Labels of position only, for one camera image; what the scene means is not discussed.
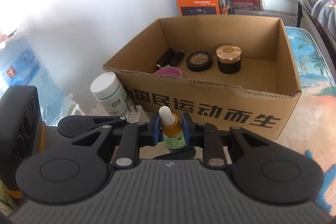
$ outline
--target black jar with gold lid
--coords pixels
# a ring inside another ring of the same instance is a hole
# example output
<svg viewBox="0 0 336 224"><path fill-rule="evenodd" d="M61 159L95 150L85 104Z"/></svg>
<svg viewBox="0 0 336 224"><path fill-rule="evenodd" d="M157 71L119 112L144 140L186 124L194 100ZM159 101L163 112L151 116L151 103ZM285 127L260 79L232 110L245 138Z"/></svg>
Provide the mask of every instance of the black jar with gold lid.
<svg viewBox="0 0 336 224"><path fill-rule="evenodd" d="M225 74L233 74L241 69L242 50L234 44L224 44L216 50L218 69Z"/></svg>

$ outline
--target red and yellow logo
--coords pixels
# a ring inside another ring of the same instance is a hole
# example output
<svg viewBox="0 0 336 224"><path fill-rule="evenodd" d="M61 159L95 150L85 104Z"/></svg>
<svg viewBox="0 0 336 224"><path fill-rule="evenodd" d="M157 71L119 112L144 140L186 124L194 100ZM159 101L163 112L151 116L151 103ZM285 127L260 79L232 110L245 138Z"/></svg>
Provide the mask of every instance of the red and yellow logo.
<svg viewBox="0 0 336 224"><path fill-rule="evenodd" d="M13 66L11 66L9 68L9 70L7 71L7 75L9 76L9 78L13 78L15 75L17 74L16 70L13 68Z"/></svg>

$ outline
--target orange strip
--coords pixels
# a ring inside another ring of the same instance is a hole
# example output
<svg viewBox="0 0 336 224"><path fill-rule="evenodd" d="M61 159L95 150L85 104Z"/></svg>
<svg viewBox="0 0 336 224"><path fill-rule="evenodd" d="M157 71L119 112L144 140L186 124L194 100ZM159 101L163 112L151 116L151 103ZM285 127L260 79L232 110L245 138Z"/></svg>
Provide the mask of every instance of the orange strip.
<svg viewBox="0 0 336 224"><path fill-rule="evenodd" d="M10 195L13 197L13 198L23 198L22 194L20 191L11 191L11 190L8 190L8 192L10 193Z"/></svg>
<svg viewBox="0 0 336 224"><path fill-rule="evenodd" d="M40 147L39 152L44 151L44 143L45 143L45 134L47 132L47 125L45 122L42 122L42 128L41 128L41 140L40 140Z"/></svg>

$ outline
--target white bottle cap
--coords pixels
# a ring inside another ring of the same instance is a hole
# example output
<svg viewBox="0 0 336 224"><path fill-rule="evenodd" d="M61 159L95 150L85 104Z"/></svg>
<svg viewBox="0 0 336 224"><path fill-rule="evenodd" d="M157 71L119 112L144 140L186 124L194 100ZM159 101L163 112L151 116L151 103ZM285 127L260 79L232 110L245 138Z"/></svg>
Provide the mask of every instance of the white bottle cap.
<svg viewBox="0 0 336 224"><path fill-rule="evenodd" d="M170 108L167 106L162 106L159 109L159 114L161 121L165 126L171 126L175 122L175 117L171 114Z"/></svg>
<svg viewBox="0 0 336 224"><path fill-rule="evenodd" d="M120 81L114 72L105 72L93 80L90 90L98 100L104 100L115 93Z"/></svg>

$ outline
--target open brown cardboard box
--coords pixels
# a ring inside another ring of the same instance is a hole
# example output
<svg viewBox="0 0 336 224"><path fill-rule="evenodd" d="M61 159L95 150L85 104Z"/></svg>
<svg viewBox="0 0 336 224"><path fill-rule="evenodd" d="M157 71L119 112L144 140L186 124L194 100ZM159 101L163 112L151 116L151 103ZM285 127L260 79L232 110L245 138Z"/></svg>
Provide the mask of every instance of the open brown cardboard box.
<svg viewBox="0 0 336 224"><path fill-rule="evenodd" d="M217 67L216 48L232 43L241 50L241 70L233 75ZM192 72L185 59L183 78L153 75L168 48L213 55L213 66ZM189 112L195 122L218 129L241 126L276 139L301 95L301 86L281 19L238 15L205 15L158 19L105 65L117 74L132 100L156 112L168 104L179 117Z"/></svg>

